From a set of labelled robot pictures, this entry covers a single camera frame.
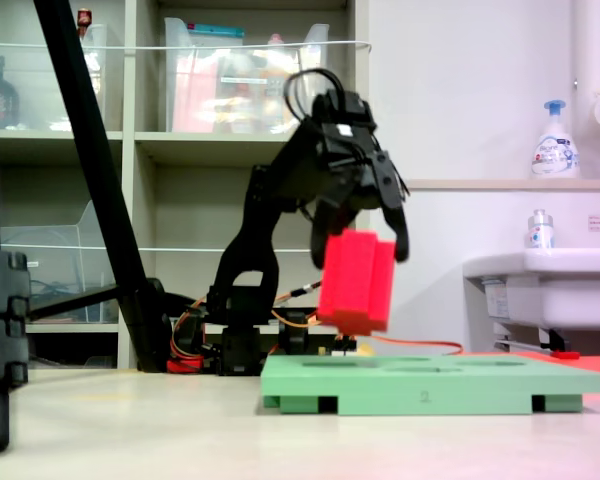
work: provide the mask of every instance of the clear plastic bin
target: clear plastic bin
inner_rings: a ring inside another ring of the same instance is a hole
[[[165,28],[167,46],[183,47],[166,51],[169,132],[287,133],[298,122],[284,103],[284,81],[327,65],[326,46],[311,42],[327,41],[329,25],[314,25],[303,46],[268,48],[199,48],[183,21],[167,18]],[[324,79],[306,77],[298,85],[298,102],[308,110],[324,89]]]
[[[77,225],[2,227],[2,248],[27,256],[32,306],[115,283],[93,204]],[[44,323],[116,323],[115,300],[80,308]]]
[[[92,25],[83,40],[91,82],[105,128],[122,127],[123,51],[106,25]],[[71,131],[51,57],[42,47],[0,45],[0,129]]]

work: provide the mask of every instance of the white sink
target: white sink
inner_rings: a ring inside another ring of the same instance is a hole
[[[600,248],[493,255],[466,262],[463,273],[482,281],[496,321],[600,330]]]

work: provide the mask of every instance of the yellow object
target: yellow object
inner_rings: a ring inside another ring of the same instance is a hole
[[[367,345],[366,343],[361,343],[358,345],[358,349],[356,353],[361,357],[373,357],[376,352],[371,345]]]

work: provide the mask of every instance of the pump bottle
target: pump bottle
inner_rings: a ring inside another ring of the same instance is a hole
[[[580,157],[562,123],[560,110],[566,106],[562,100],[544,104],[549,110],[549,123],[538,141],[533,161],[532,178],[579,178]]]

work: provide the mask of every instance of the bottle on shelf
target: bottle on shelf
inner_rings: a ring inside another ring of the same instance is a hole
[[[88,8],[81,8],[78,10],[78,19],[76,24],[78,25],[78,37],[80,37],[80,42],[84,40],[84,36],[87,34],[87,29],[91,26],[93,22],[93,14],[91,10]]]
[[[565,106],[562,100],[544,104],[544,108],[549,110],[549,123],[536,146],[531,163],[532,178],[580,177],[578,149],[560,117],[560,110]]]
[[[20,116],[20,98],[13,85],[4,79],[4,56],[0,55],[0,129],[16,127]]]

